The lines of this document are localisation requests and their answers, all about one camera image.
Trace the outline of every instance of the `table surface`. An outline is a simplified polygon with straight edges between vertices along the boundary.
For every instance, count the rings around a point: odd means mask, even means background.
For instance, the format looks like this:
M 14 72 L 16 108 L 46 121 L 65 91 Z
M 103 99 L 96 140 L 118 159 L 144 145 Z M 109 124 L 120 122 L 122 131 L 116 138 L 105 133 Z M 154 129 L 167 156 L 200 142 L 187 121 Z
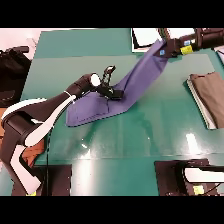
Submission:
M 116 83 L 141 55 L 131 52 L 126 28 L 43 32 L 22 100 L 53 97 L 81 75 L 102 74 L 112 64 Z M 192 73 L 212 71 L 224 78 L 211 50 L 179 56 L 169 59 L 162 75 L 124 114 L 68 128 L 64 112 L 52 133 L 49 163 L 73 165 L 71 195 L 158 195 L 158 160 L 208 158 L 224 165 L 224 130 L 206 129 L 185 83 Z M 46 164 L 46 154 L 37 164 Z M 0 195 L 10 195 L 11 188 L 3 168 Z

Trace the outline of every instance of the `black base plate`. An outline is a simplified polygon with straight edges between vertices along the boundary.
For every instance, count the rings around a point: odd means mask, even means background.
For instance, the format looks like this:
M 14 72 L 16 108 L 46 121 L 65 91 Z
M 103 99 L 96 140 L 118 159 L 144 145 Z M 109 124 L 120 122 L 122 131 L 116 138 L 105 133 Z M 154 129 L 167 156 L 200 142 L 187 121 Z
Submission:
M 185 160 L 186 162 L 194 162 L 198 165 L 209 165 L 208 159 L 192 159 L 192 160 Z M 156 170 L 156 178 L 157 178 L 157 185 L 159 190 L 160 196 L 180 196 L 180 190 L 177 185 L 176 176 L 174 172 L 174 166 L 180 162 L 180 160 L 172 160 L 172 161 L 155 161 L 155 170 Z M 187 183 L 188 189 L 192 188 L 191 183 Z M 212 189 L 215 187 L 214 183 L 202 183 L 201 184 L 205 191 Z M 214 189 L 209 192 L 209 195 L 217 195 L 217 190 Z
M 46 173 L 46 166 L 34 166 L 33 169 L 41 169 Z M 48 166 L 48 188 L 49 196 L 70 196 L 72 165 L 49 165 Z M 26 196 L 26 192 L 13 185 L 12 196 Z M 36 196 L 47 196 L 46 181 L 36 191 Z

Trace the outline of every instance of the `yellow label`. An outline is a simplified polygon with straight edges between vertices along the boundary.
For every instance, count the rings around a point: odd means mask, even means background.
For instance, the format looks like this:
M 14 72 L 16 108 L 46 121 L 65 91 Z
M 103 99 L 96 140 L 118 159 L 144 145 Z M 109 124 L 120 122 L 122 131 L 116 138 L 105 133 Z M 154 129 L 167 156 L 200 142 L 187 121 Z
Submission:
M 195 195 L 204 194 L 204 188 L 202 185 L 193 186 Z
M 32 194 L 27 194 L 26 196 L 37 196 L 37 192 L 33 192 Z
M 192 46 L 191 45 L 188 45 L 186 47 L 182 47 L 180 50 L 181 50 L 181 53 L 182 54 L 190 54 L 190 53 L 193 53 L 193 49 L 192 49 Z

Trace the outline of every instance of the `black bag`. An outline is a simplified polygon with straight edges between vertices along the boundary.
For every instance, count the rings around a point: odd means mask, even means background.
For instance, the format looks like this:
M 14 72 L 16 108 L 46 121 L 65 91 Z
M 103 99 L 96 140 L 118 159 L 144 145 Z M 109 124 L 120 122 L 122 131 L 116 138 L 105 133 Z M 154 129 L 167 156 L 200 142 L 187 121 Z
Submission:
M 19 102 L 30 69 L 31 61 L 23 54 L 29 47 L 0 50 L 0 107 Z

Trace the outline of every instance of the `purple cloth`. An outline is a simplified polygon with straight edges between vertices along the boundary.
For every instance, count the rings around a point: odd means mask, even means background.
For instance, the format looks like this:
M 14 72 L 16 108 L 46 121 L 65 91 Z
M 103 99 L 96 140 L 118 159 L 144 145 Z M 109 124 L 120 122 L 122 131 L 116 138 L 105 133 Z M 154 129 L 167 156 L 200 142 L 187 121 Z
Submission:
M 163 72 L 168 59 L 154 56 L 164 42 L 156 41 L 135 67 L 114 86 L 124 90 L 120 101 L 108 100 L 92 92 L 67 108 L 66 125 L 79 126 L 126 112 Z

